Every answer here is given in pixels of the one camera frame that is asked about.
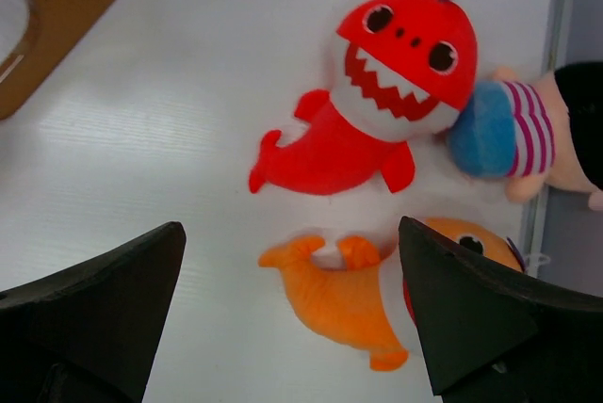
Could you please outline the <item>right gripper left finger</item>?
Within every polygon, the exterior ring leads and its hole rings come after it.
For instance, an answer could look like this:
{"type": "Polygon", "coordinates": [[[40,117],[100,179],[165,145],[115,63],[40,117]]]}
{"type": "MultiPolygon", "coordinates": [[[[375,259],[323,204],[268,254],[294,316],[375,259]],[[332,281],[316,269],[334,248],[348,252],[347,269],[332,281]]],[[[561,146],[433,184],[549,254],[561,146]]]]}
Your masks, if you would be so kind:
{"type": "Polygon", "coordinates": [[[171,221],[2,291],[2,401],[142,401],[186,241],[171,221]]]}

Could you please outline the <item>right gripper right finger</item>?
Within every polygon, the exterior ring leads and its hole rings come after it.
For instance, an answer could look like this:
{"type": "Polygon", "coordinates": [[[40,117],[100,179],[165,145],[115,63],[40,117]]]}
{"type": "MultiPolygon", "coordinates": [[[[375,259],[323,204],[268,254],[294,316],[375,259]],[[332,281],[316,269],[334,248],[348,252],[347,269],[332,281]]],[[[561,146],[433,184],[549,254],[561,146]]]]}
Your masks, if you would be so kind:
{"type": "Polygon", "coordinates": [[[599,402],[602,300],[515,271],[409,217],[400,259],[445,402],[599,402]]]}

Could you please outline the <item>orange shark plush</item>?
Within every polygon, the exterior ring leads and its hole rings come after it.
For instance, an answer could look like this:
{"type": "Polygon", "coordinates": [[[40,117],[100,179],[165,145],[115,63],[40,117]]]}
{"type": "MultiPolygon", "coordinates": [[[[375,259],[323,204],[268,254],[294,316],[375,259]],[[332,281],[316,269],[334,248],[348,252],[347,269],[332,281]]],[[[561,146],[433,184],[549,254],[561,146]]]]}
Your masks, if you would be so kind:
{"type": "Polygon", "coordinates": [[[340,345],[364,351],[369,367],[395,371],[422,347],[400,255],[409,247],[398,239],[382,252],[368,239],[349,235],[337,250],[340,268],[315,263],[326,244],[319,234],[297,236],[263,252],[258,264],[279,271],[288,302],[302,324],[340,345]]]}

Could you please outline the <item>boy doll blue pants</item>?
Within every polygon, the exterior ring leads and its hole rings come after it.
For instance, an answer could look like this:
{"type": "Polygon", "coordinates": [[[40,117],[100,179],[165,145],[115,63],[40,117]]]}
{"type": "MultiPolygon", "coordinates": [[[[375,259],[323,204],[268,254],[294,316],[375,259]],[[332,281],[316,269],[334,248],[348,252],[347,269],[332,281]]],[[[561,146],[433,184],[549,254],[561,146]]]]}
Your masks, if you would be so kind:
{"type": "Polygon", "coordinates": [[[504,181],[512,202],[550,185],[583,193],[601,210],[601,61],[566,64],[531,82],[496,69],[476,84],[446,144],[460,172],[504,181]]]}

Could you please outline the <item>red shark plush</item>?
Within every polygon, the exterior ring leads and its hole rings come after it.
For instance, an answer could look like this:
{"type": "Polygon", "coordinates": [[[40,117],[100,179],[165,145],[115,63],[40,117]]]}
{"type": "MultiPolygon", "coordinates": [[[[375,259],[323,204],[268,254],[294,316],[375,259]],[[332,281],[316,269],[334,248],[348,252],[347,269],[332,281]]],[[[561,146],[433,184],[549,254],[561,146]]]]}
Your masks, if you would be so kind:
{"type": "Polygon", "coordinates": [[[410,140],[449,129],[467,105],[477,36],[456,0],[366,0],[335,30],[333,64],[332,85],[297,102],[305,132],[286,145],[280,130],[262,137],[251,192],[333,195],[375,174],[404,190],[416,173],[410,140]]]}

